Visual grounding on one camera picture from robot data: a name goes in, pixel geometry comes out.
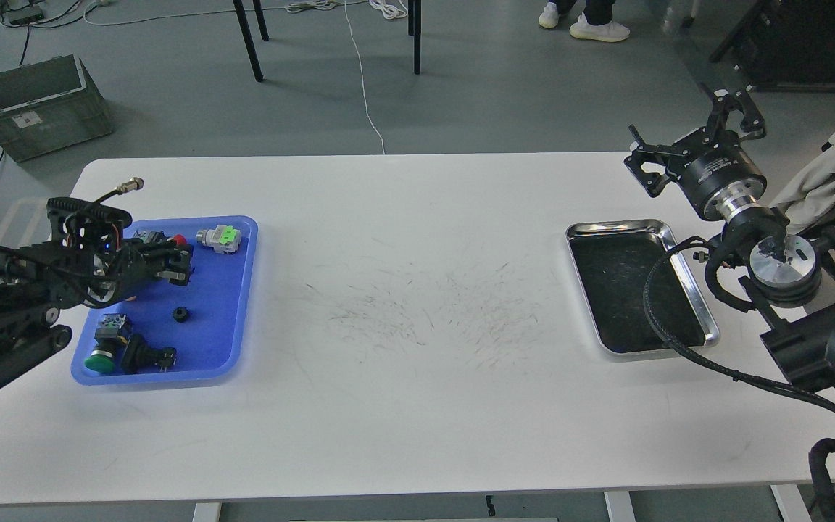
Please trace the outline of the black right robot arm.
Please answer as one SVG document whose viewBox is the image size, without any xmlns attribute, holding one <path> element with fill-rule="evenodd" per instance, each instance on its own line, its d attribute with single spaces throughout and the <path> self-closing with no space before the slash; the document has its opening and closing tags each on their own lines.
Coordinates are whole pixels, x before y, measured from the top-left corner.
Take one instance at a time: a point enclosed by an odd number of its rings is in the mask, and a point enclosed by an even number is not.
<svg viewBox="0 0 835 522">
<path fill-rule="evenodd" d="M 700 89 L 712 103 L 706 123 L 672 144 L 649 144 L 635 125 L 628 127 L 633 143 L 624 165 L 647 195 L 677 185 L 700 219 L 723 222 L 719 235 L 690 237 L 649 269 L 641 294 L 647 322 L 664 347 L 695 364 L 835 413 L 835 227 L 801 236 L 784 212 L 762 204 L 768 181 L 741 146 L 765 136 L 761 112 L 746 91 Z M 659 321 L 656 275 L 689 249 L 702 250 L 705 283 L 716 300 L 739 312 L 754 310 L 768 324 L 761 341 L 782 381 L 707 359 Z M 835 488 L 826 466 L 832 454 L 831 437 L 818 440 L 808 454 L 815 506 L 826 521 L 835 521 Z"/>
</svg>

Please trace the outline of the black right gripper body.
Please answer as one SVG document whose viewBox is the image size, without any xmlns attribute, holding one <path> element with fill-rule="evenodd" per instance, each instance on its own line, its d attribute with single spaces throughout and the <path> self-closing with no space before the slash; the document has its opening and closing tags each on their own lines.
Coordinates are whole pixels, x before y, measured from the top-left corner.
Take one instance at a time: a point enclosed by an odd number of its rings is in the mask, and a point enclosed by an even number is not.
<svg viewBox="0 0 835 522">
<path fill-rule="evenodd" d="M 730 221 L 760 206 L 768 182 L 738 143 L 711 146 L 702 140 L 678 142 L 675 182 L 699 218 Z"/>
</svg>

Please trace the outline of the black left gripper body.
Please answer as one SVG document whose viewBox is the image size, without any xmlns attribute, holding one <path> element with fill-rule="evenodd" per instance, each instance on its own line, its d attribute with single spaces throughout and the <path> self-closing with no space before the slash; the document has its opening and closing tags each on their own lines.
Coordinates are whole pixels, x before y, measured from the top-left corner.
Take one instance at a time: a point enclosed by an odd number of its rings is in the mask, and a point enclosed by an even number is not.
<svg viewBox="0 0 835 522">
<path fill-rule="evenodd" d="M 149 282 L 159 280 L 157 271 L 166 265 L 146 263 L 146 242 L 124 240 L 116 252 L 99 252 L 95 257 L 95 268 L 105 281 L 95 283 L 97 302 L 118 302 L 133 297 Z"/>
</svg>

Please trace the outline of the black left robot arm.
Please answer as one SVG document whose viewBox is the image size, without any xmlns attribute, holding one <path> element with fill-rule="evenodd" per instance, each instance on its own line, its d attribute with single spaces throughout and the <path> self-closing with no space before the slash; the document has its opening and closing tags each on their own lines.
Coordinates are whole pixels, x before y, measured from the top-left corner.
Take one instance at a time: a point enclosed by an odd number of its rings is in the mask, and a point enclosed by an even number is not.
<svg viewBox="0 0 835 522">
<path fill-rule="evenodd" d="M 55 197 L 47 215 L 49 241 L 0 246 L 0 389 L 70 343 L 72 329 L 57 322 L 61 310 L 103 310 L 154 281 L 186 286 L 192 274 L 185 238 L 123 238 L 133 219 L 106 197 Z"/>
</svg>

